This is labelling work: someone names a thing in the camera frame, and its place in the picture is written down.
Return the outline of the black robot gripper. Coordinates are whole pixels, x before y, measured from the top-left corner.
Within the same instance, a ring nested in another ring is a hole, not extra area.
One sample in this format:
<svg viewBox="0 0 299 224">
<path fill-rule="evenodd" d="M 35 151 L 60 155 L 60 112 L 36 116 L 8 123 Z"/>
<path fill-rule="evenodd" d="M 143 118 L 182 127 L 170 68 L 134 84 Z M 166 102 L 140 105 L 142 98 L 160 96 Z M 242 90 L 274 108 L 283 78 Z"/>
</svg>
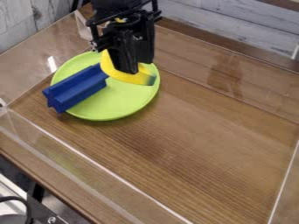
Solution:
<svg viewBox="0 0 299 224">
<path fill-rule="evenodd" d="M 146 64 L 155 58 L 155 21 L 162 14 L 158 0 L 91 0 L 91 6 L 95 14 L 86 25 L 92 48 L 96 52 L 108 49 L 115 69 L 136 74 L 136 58 Z"/>
</svg>

